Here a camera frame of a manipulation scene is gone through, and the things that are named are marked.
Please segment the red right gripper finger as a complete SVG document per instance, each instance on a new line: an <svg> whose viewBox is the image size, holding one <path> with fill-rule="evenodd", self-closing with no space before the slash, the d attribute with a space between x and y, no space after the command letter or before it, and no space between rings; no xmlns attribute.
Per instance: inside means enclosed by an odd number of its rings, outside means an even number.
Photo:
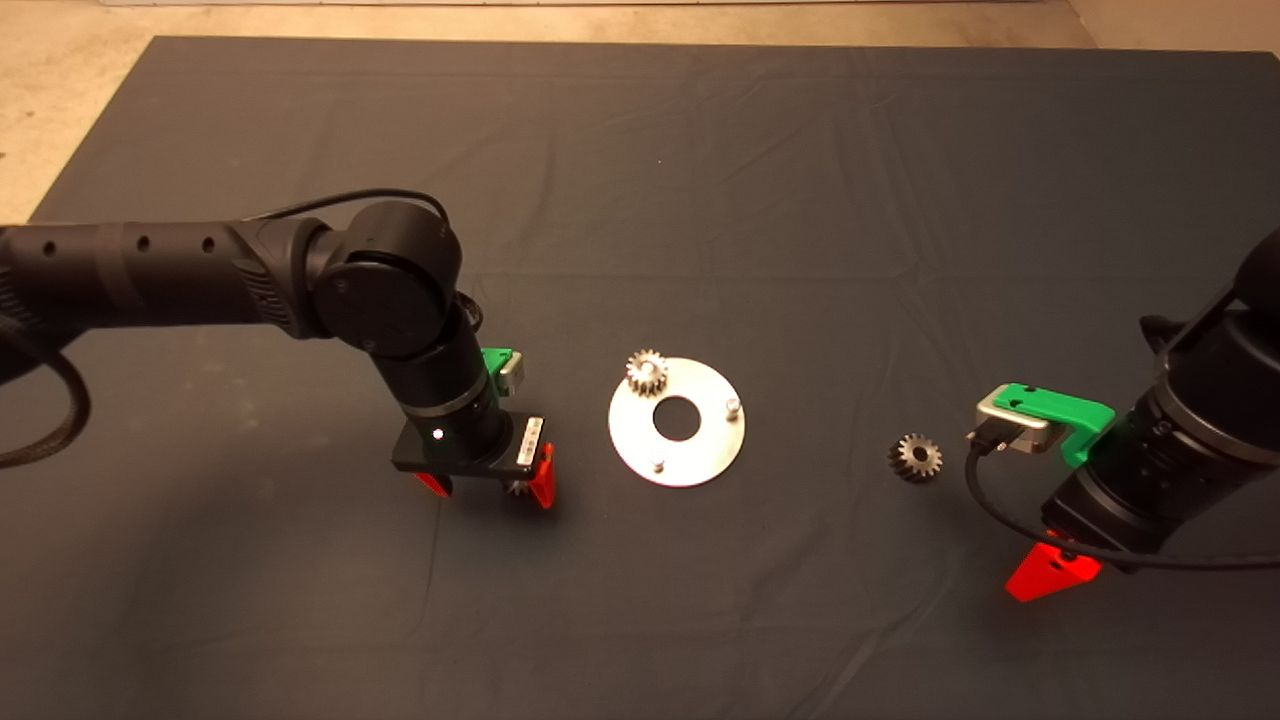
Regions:
<svg viewBox="0 0 1280 720"><path fill-rule="evenodd" d="M1091 583L1101 570L1093 557L1036 543L1005 582L1005 591L1025 603Z"/></svg>

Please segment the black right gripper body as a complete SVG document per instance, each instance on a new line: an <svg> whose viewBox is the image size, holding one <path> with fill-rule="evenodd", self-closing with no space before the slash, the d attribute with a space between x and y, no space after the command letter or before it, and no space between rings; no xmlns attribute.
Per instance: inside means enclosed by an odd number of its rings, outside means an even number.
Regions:
<svg viewBox="0 0 1280 720"><path fill-rule="evenodd" d="M1158 552L1185 523L1276 469L1277 414L1229 433L1169 395L1143 395L1043 503L1042 521L1064 541L1125 553L1126 570L1275 569L1275 553Z"/></svg>

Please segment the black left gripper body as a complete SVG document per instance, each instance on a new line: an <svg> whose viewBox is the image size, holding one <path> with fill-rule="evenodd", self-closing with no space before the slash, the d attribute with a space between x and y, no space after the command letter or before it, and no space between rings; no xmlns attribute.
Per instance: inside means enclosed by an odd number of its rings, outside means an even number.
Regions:
<svg viewBox="0 0 1280 720"><path fill-rule="evenodd" d="M544 418L504 410L493 386L453 413L410 418L390 454L402 471L492 480L532 480L545 460Z"/></svg>

